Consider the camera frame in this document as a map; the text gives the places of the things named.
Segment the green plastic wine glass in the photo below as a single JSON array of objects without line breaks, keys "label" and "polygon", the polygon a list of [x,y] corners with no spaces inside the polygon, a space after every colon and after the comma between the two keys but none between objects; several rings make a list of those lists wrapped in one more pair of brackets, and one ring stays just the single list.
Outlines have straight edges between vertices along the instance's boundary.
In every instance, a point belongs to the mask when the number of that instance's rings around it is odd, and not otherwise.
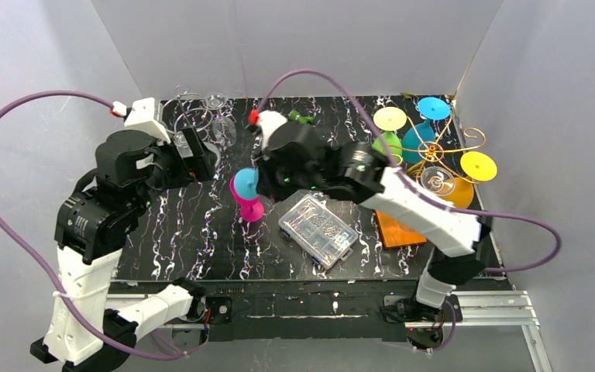
[{"label": "green plastic wine glass", "polygon": [[405,126],[407,119],[406,113],[396,107],[381,108],[373,115],[373,122],[381,131],[381,134],[373,141],[372,147],[382,154],[386,154],[380,138],[384,139],[390,150],[390,154],[398,164],[403,162],[403,150],[397,131]]}]

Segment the blue plastic wine glass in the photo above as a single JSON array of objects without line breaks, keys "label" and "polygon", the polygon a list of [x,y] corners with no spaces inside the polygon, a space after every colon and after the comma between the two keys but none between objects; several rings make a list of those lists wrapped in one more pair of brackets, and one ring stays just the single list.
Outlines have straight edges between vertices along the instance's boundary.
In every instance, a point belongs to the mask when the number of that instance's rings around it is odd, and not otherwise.
[{"label": "blue plastic wine glass", "polygon": [[253,200],[258,197],[256,186],[258,184],[258,170],[253,167],[245,167],[239,170],[233,181],[236,194],[244,200]]}]

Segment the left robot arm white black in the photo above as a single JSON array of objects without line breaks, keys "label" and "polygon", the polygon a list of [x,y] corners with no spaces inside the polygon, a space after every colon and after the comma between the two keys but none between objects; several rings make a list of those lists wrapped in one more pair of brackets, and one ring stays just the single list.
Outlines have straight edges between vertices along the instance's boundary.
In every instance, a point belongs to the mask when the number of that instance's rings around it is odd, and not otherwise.
[{"label": "left robot arm white black", "polygon": [[206,311],[203,287],[187,279],[123,308],[108,308],[106,299],[139,218],[161,193],[210,181],[220,161],[218,147],[192,128],[169,140],[126,129],[98,146],[95,159],[95,169],[77,182],[58,212],[54,238],[64,292],[54,302],[47,334],[30,347],[38,360],[60,361],[65,371],[113,371],[128,359],[128,350],[108,345],[95,331],[131,349],[161,325],[199,320]]}]

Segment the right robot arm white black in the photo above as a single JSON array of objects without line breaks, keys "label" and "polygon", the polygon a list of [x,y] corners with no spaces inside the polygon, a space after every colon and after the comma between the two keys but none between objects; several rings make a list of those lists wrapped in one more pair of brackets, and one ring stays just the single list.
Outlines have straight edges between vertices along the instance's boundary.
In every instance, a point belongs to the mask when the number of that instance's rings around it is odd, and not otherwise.
[{"label": "right robot arm white black", "polygon": [[483,268],[476,248],[489,226],[473,215],[454,212],[437,196],[390,167],[388,159],[361,142],[330,146],[309,125],[264,119],[247,129],[261,138],[254,162],[256,190],[281,202],[300,190],[316,190],[338,201],[353,202],[389,215],[431,242],[435,250],[412,297],[421,306],[440,309],[457,286]]}]

